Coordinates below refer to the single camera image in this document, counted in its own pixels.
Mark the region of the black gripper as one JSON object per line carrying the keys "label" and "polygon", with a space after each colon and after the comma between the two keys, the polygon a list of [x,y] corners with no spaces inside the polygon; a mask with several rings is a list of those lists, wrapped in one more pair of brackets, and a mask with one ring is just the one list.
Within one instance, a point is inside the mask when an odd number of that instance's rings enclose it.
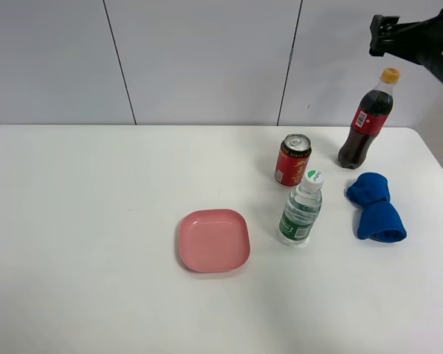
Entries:
{"label": "black gripper", "polygon": [[369,54],[385,54],[420,63],[443,84],[443,8],[425,21],[399,23],[399,16],[374,15]]}

